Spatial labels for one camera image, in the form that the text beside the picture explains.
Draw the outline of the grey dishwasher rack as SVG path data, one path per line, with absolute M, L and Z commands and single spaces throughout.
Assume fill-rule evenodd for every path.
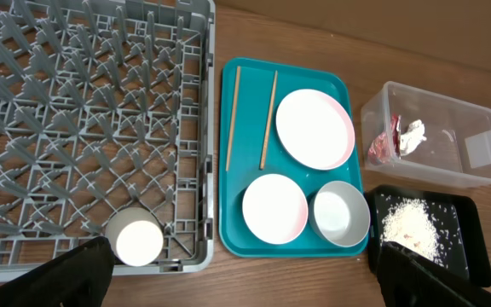
M 215 25 L 212 1 L 0 1 L 0 282 L 131 207 L 162 249 L 115 275 L 208 266 Z

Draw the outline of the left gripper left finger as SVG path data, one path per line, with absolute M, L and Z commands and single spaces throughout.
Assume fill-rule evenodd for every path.
M 0 306 L 102 305 L 115 264 L 100 236 L 0 286 Z

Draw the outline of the pink shallow bowl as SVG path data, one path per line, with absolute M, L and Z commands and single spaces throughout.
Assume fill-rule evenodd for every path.
M 302 234 L 309 209 L 303 190 L 292 179 L 267 174 L 245 190 L 242 214 L 246 226 L 259 240 L 283 245 Z

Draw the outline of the grey bowl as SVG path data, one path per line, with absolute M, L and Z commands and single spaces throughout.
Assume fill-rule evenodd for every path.
M 309 223 L 323 240 L 348 248 L 367 238 L 371 214 L 360 190 L 347 182 L 332 181 L 310 200 Z

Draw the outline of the large white plate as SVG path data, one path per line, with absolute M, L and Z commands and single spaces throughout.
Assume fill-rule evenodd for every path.
M 285 150 L 315 170 L 338 168 L 355 147 L 350 116 L 336 99 L 319 90 L 300 89 L 286 95 L 277 108 L 275 126 Z

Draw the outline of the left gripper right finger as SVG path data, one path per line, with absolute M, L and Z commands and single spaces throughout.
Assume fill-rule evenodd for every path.
M 395 242 L 379 251 L 376 276 L 387 307 L 491 307 L 491 293 Z

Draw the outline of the black waste tray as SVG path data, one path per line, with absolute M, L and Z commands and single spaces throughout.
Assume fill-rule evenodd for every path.
M 491 265 L 475 202 L 463 195 L 380 185 L 364 193 L 371 213 L 367 244 L 369 269 L 378 266 L 383 219 L 405 200 L 424 205 L 439 235 L 436 263 L 471 284 L 491 287 Z

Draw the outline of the wooden chopstick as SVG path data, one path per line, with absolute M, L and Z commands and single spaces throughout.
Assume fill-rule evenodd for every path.
M 267 116 L 265 131 L 264 131 L 264 137 L 263 137 L 262 156 L 261 156 L 260 165 L 259 165 L 260 170 L 263 170 L 265 167 L 265 164 L 266 164 L 271 122 L 272 122 L 272 116 L 273 116 L 272 114 L 273 114 L 273 110 L 274 110 L 274 98 L 275 98 L 275 92 L 276 92 L 276 87 L 277 87 L 277 80 L 278 80 L 278 71 L 275 71 L 273 83 L 272 83 L 272 89 L 271 89 L 271 93 L 270 93 L 268 116 Z
M 225 165 L 225 171 L 229 170 L 230 163 L 231 163 L 233 141 L 234 141 L 234 127 L 235 127 L 235 119 L 236 119 L 236 110 L 237 110 L 238 97 L 239 97 L 239 91 L 240 91 L 240 75 L 241 75 L 241 66 L 237 66 L 236 74 L 235 74 L 235 82 L 234 82 L 233 104 L 232 104 L 231 118 L 230 118 L 230 123 L 229 123 L 227 161 L 226 161 L 226 165 Z

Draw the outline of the clear plastic bin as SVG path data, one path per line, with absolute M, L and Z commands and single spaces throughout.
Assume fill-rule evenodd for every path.
M 367 151 L 383 131 L 390 135 L 393 114 L 401 134 L 413 121 L 425 125 L 426 141 L 407 156 L 373 165 Z M 456 188 L 491 185 L 491 109 L 450 96 L 389 81 L 361 109 L 365 166 L 387 175 Z

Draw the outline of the red sauce packet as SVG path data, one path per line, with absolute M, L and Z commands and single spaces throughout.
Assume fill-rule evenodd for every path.
M 381 165 L 388 163 L 392 155 L 399 158 L 400 134 L 401 116 L 393 114 L 390 120 L 390 135 L 383 131 L 373 140 L 367 151 L 368 161 L 373 165 Z

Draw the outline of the pile of rice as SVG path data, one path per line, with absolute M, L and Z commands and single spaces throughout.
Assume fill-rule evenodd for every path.
M 440 258 L 439 235 L 429 219 L 426 202 L 403 198 L 382 220 L 383 241 L 394 241 L 431 261 Z

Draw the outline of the white napkin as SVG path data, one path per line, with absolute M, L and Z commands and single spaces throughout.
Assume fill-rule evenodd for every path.
M 427 138 L 425 137 L 425 125 L 421 119 L 417 119 L 408 125 L 407 131 L 400 135 L 399 151 L 401 156 L 407 156 Z

